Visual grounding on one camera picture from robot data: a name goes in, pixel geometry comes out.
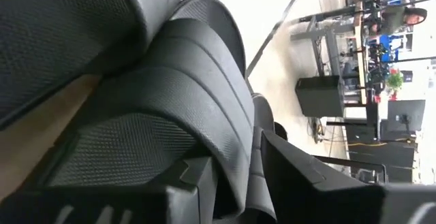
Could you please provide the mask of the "black office chair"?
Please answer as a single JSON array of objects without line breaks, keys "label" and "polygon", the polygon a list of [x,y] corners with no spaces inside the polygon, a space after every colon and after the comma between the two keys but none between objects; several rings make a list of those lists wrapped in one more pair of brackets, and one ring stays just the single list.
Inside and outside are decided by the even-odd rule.
[{"label": "black office chair", "polygon": [[275,133],[285,141],[288,140],[287,131],[284,126],[278,122],[275,122]]}]

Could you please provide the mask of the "wooden desk top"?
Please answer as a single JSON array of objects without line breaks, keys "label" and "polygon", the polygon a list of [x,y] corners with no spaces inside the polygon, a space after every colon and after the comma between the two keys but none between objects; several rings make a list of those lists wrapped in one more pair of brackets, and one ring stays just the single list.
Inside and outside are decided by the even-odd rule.
[{"label": "wooden desk top", "polygon": [[356,103],[351,103],[351,107],[365,107],[367,104],[367,92],[366,92],[366,70],[367,62],[365,60],[364,46],[362,44],[362,29],[363,29],[363,2],[359,1],[355,6],[354,14],[354,37],[356,40],[356,54],[358,63],[358,81],[359,81],[359,100]]}]

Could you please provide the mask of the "small green desk plant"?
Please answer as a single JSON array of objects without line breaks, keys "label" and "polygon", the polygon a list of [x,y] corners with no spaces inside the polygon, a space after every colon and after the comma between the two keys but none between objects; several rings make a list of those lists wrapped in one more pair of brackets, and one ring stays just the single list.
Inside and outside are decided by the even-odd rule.
[{"label": "small green desk plant", "polygon": [[391,69],[386,80],[390,101],[397,100],[397,93],[403,85],[403,74],[398,69]]}]

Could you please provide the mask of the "grey desk legs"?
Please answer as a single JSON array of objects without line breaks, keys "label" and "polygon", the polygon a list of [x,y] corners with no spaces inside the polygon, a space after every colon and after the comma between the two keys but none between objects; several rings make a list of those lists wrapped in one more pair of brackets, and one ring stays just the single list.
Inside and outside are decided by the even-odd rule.
[{"label": "grey desk legs", "polygon": [[341,65],[337,34],[341,27],[338,20],[322,18],[322,15],[314,14],[296,18],[293,24],[304,24],[304,31],[290,35],[292,42],[309,40],[312,45],[313,55],[319,76],[340,75]]}]

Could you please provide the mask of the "person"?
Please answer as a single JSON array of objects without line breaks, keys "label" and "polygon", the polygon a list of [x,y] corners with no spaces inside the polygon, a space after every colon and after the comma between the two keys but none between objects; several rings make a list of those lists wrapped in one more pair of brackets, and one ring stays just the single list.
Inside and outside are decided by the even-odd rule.
[{"label": "person", "polygon": [[391,35],[404,26],[425,21],[427,10],[419,7],[389,7],[381,13],[381,22],[369,27],[369,36]]}]

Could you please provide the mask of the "black computer monitor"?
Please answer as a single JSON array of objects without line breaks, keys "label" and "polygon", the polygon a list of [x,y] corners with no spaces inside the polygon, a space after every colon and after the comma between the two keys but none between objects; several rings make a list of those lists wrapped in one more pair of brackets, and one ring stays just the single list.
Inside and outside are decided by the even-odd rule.
[{"label": "black computer monitor", "polygon": [[397,100],[388,102],[388,131],[420,131],[426,101]]}]

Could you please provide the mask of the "black metal station frame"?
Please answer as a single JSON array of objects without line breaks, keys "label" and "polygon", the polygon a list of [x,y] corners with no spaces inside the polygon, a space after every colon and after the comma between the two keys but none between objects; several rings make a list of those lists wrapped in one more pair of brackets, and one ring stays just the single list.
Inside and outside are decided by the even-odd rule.
[{"label": "black metal station frame", "polygon": [[386,166],[383,164],[338,159],[333,157],[315,156],[334,169],[368,184],[385,184],[388,182]]}]

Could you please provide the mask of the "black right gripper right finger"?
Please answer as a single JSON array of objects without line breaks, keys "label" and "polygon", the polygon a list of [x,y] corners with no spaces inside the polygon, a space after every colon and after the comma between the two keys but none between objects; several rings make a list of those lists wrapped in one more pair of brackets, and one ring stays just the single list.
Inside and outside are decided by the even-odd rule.
[{"label": "black right gripper right finger", "polygon": [[261,140],[278,224],[378,224],[384,190],[331,168],[275,133]]}]

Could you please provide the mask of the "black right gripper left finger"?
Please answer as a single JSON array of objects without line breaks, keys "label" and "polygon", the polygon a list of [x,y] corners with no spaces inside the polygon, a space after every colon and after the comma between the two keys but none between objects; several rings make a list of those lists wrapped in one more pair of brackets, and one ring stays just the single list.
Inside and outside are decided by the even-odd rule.
[{"label": "black right gripper left finger", "polygon": [[212,157],[175,161],[149,183],[155,224],[211,224],[217,180]]}]

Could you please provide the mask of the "blue storage bin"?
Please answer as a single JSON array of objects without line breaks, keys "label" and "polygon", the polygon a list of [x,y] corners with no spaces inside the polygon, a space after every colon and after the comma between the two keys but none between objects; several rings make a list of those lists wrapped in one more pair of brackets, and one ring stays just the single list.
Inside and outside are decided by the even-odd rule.
[{"label": "blue storage bin", "polygon": [[387,50],[380,56],[382,63],[389,61],[397,61],[399,55],[399,47],[402,44],[402,37],[399,35],[380,35],[379,43]]}]

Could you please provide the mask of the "black box cabinet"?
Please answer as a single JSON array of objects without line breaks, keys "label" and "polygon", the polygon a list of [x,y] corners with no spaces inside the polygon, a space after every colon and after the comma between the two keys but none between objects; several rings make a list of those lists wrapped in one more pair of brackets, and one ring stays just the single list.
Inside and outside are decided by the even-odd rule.
[{"label": "black box cabinet", "polygon": [[306,117],[343,117],[344,94],[340,76],[300,78],[295,92]]}]

